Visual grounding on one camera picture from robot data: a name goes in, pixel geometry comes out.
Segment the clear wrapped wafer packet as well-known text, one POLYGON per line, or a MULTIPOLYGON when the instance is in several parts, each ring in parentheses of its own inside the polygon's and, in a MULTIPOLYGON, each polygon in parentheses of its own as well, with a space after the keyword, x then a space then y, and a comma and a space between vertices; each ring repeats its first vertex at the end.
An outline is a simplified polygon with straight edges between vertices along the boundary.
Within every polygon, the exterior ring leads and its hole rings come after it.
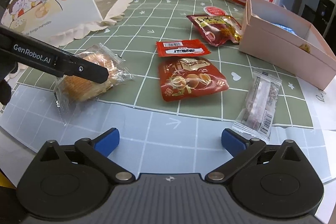
POLYGON ((266 141, 270 139, 282 81, 265 71, 253 70, 243 108, 232 129, 266 141))

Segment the red chestnut snack packet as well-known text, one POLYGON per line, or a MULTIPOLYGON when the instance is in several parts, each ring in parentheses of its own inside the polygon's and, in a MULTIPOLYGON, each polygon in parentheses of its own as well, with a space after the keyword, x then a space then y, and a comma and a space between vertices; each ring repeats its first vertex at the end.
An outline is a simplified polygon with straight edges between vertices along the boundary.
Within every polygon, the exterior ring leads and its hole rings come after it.
POLYGON ((166 102, 227 91, 226 77, 203 57, 170 57, 158 66, 162 98, 166 102))

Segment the round bread clear wrapper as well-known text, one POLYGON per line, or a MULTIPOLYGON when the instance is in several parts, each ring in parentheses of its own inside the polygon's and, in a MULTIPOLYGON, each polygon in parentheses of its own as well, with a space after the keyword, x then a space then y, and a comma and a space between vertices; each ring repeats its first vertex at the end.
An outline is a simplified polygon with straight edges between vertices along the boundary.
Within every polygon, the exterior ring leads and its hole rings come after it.
POLYGON ((134 79, 134 75, 125 65, 125 60, 102 43, 89 47, 77 54, 77 57, 106 68, 109 76, 102 84, 77 76, 64 76, 56 80, 54 89, 56 107, 62 122, 66 125, 90 107, 99 96, 114 86, 134 79))

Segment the blue snack packet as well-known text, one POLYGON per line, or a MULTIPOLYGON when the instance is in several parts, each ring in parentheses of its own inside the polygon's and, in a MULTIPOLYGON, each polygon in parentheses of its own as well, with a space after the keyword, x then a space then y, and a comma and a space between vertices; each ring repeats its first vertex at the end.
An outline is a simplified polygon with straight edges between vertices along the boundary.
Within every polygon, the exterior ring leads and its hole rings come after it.
POLYGON ((274 26, 276 26, 276 27, 279 27, 279 28, 281 28, 282 30, 285 30, 285 31, 287 31, 287 32, 289 32, 289 33, 291 33, 291 34, 293 34, 293 35, 297 35, 295 32, 294 32, 294 30, 292 29, 292 28, 290 28, 290 27, 287 27, 287 26, 284 26, 284 25, 282 25, 282 24, 278 24, 278 23, 272 23, 274 26))

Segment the dark red jujube packet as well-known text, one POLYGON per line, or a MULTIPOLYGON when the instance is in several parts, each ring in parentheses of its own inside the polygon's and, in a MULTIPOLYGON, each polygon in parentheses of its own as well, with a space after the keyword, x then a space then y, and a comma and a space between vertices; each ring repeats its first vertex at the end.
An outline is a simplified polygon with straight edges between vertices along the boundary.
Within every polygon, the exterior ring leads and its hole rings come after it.
POLYGON ((229 15, 187 15, 209 45, 219 47, 227 41, 239 44, 243 35, 241 25, 229 15))

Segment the green grid tablecloth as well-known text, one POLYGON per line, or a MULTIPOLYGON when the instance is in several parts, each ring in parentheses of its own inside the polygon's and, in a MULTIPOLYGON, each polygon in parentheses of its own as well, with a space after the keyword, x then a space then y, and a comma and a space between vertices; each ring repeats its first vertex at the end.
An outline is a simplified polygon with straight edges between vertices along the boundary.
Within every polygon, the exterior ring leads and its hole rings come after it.
POLYGON ((125 19, 65 46, 78 54, 105 46, 120 56, 131 80, 92 100, 78 102, 64 82, 35 69, 18 79, 13 97, 1 108, 1 126, 27 148, 45 141, 73 144, 114 127, 120 144, 109 157, 133 174, 206 174, 231 155, 221 144, 222 131, 235 124, 256 75, 275 77, 267 94, 276 111, 261 130, 272 144, 293 139, 322 181, 335 178, 331 145, 316 121, 312 105, 329 95, 276 65, 240 52, 225 42, 210 47, 200 60, 161 57, 157 44, 169 46, 201 39, 193 15, 215 6, 240 21, 244 9, 224 0, 134 0, 125 19))

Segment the black fish tank cabinet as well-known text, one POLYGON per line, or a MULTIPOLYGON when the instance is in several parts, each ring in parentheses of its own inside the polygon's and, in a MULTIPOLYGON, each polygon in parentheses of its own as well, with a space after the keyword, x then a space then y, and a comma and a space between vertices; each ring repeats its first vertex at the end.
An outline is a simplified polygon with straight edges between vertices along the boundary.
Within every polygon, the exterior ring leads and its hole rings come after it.
POLYGON ((327 29, 334 8, 335 4, 331 0, 318 0, 316 10, 305 5, 301 16, 312 23, 318 32, 323 35, 327 29))

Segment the red long snack packet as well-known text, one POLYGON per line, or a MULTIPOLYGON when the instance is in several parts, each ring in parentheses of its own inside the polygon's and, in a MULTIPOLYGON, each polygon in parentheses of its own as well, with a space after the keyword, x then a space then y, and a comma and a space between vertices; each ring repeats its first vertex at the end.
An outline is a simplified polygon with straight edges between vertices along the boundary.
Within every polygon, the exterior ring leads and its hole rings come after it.
POLYGON ((156 46, 159 57, 195 57, 211 53, 199 39, 156 42, 156 46))

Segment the round red lid cup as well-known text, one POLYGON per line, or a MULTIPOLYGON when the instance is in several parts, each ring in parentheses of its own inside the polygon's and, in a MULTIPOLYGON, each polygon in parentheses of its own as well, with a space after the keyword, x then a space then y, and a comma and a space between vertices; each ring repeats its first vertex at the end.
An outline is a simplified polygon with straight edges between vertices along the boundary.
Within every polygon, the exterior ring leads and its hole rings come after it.
POLYGON ((223 9, 215 6, 206 6, 203 8, 203 10, 210 16, 223 16, 227 14, 223 9))

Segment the pink open gift box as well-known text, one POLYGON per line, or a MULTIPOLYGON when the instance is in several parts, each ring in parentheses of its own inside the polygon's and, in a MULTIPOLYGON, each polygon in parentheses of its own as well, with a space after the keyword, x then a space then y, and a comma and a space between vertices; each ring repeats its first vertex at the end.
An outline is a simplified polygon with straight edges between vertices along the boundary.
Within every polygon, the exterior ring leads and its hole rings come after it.
POLYGON ((307 20, 264 0, 247 0, 239 51, 324 90, 335 77, 335 54, 307 20), (290 27, 293 35, 272 23, 290 27))

